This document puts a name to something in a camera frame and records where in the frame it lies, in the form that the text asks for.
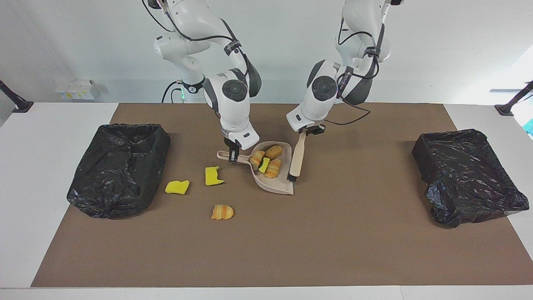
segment brown table cover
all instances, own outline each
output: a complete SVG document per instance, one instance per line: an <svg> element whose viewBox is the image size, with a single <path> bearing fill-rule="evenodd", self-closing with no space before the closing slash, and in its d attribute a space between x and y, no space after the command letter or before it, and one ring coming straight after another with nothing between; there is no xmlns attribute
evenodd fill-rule
<svg viewBox="0 0 533 300"><path fill-rule="evenodd" d="M171 134L157 196L124 220L71 206L32 286L533 284L533 262L507 218L453 230L432 220L411 149L421 133L456 130L445 108L363 106L373 110L366 119L307 138L295 195L283 196L257 187L248 166L216 158L226 147L205 104L120 104L112 123L159 123ZM285 120L293 107L252 105L262 141L295 145ZM329 118L358 115L337 105ZM204 168L217 165L226 183L205 186ZM187 195L164 193L186 179ZM234 218L211 220L215 204L233 206Z"/></svg>

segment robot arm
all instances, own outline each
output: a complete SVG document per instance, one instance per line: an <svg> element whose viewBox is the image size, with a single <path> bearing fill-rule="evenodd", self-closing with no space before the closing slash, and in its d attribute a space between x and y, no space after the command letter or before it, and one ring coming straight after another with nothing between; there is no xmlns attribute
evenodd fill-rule
<svg viewBox="0 0 533 300"><path fill-rule="evenodd" d="M220 115L230 161L236 162L240 148L246 150L259 141L248 116L250 97L259 93L261 77L231 28L205 0L149 0L149 5L163 9L167 26L173 31L156 39L156 52L182 71L183 86L189 94L205 97ZM206 78L200 62L191 55L209 49L211 43L223 47L234 68Z"/></svg>
<svg viewBox="0 0 533 300"><path fill-rule="evenodd" d="M287 114L294 131L321 125L337 98L354 106L366 101L379 63L390 55L384 43L385 17L390 5L404 0L346 0L336 48L342 64L324 60L317 63L307 83L303 102ZM332 83L334 92L326 87Z"/></svg>

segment croissant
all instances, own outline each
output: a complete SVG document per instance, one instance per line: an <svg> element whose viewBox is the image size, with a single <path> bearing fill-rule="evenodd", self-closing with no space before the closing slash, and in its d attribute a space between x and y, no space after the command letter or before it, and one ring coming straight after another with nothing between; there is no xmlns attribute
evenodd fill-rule
<svg viewBox="0 0 533 300"><path fill-rule="evenodd" d="M281 160L275 159L268 164L267 171L265 172L265 177L267 178L276 178L279 176L279 169L281 169Z"/></svg>
<svg viewBox="0 0 533 300"><path fill-rule="evenodd" d="M264 155L265 151L254 151L254 153L252 153L252 156L250 156L250 159L248 161L250 162L250 164L252 164L254 171L257 171L257 169L259 168L259 165L261 164Z"/></svg>
<svg viewBox="0 0 533 300"><path fill-rule="evenodd" d="M270 158L271 161L278 158L283 153L283 148L280 145L274 145L265 152L265 156Z"/></svg>
<svg viewBox="0 0 533 300"><path fill-rule="evenodd" d="M229 205L218 204L213 209L211 220L227 220L233 217L233 208Z"/></svg>

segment beige dustpan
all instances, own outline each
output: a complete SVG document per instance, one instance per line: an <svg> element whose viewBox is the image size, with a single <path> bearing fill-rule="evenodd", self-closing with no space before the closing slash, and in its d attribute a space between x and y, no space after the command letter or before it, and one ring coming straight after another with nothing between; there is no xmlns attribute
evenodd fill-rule
<svg viewBox="0 0 533 300"><path fill-rule="evenodd" d="M254 176L255 182L263 190L275 194L294 195L293 183L287 180L287 175L289 174L290 169L290 161L292 159L293 153L293 149L291 148L291 146L287 143L278 141L265 141L255 146L253 151L266 151L268 148L274 145L280 145L283 148L283 153L278 157L279 159L281 159L281 169L279 170L279 176L277 178L270 179L263 176L261 172L254 171L252 165L250 164L250 162L248 162L250 156L239 155L237 162L244 163L250 166L250 170L252 171L252 175ZM228 160L229 155L230 154L226 151L218 151L216 154L216 156L221 160Z"/></svg>

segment black plastic bag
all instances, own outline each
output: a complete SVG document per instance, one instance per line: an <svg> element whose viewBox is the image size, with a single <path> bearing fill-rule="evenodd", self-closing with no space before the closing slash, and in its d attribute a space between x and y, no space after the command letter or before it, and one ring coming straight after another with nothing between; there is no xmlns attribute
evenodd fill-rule
<svg viewBox="0 0 533 300"><path fill-rule="evenodd" d="M93 218L147 209L157 192L170 136L161 125L102 125L74 175L67 199Z"/></svg>
<svg viewBox="0 0 533 300"><path fill-rule="evenodd" d="M477 130L423 134L413 156L438 223L458 227L529 209L528 199Z"/></svg>

